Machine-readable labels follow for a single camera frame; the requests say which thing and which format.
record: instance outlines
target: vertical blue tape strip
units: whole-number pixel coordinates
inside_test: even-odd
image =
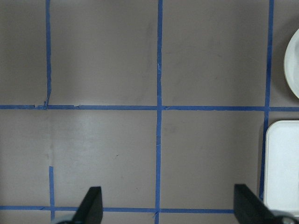
[[[53,220],[55,218],[54,169],[53,169],[53,167],[49,167],[49,184],[50,184],[51,220]]]
[[[47,48],[47,99],[44,108],[48,108],[51,94],[51,26],[50,26],[50,0],[46,0],[46,48]]]
[[[157,24],[157,142],[156,142],[156,213],[155,224],[159,224],[160,187],[161,187],[161,125],[162,125],[162,21],[163,0],[158,2]]]
[[[265,175],[265,150],[266,150],[266,133],[269,124],[270,111],[270,88],[271,88],[271,67],[272,67],[272,42],[273,42],[273,16],[274,16],[274,0],[269,0],[269,23],[268,23],[268,48],[267,48],[267,77],[266,77],[266,93],[265,93],[265,117],[263,122],[263,149],[259,197],[263,199],[264,191],[264,175]]]

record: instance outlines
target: white dish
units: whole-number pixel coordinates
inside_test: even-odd
[[[299,98],[299,29],[286,48],[284,70],[290,89]]]
[[[272,124],[266,134],[264,203],[299,216],[299,121]]]

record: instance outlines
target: blue tape grid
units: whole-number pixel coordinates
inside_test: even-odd
[[[299,112],[299,107],[270,107],[271,86],[271,59],[273,38],[273,14],[274,0],[269,0],[269,24],[268,24],[268,48],[267,48],[267,71],[266,91],[264,106],[163,106],[162,105],[162,23],[163,23],[163,0],[158,1],[158,26],[157,26],[157,106],[138,105],[49,105],[51,94],[51,34],[50,34],[50,0],[46,2],[46,57],[47,57],[47,98],[44,105],[0,105],[0,110],[153,110],[157,111],[157,147],[156,147],[156,202],[155,208],[104,208],[106,212],[150,212],[155,213],[155,224],[159,223],[159,213],[219,213],[231,214],[233,210],[213,209],[161,209],[160,208],[160,181],[161,181],[161,124],[162,111],[261,111],[264,112],[263,125],[263,151],[260,180],[260,198],[263,197],[264,188],[264,159],[265,159],[265,136],[268,128],[269,112]],[[49,167],[50,183],[50,206],[0,206],[0,210],[48,210],[51,218],[55,217],[55,211],[76,211],[77,207],[55,207],[54,200],[54,171]]]

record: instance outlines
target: white plate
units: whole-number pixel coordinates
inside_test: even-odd
[[[264,203],[299,216],[299,121],[272,124],[266,134]]]
[[[291,38],[285,51],[285,78],[293,93],[299,98],[299,29]]]

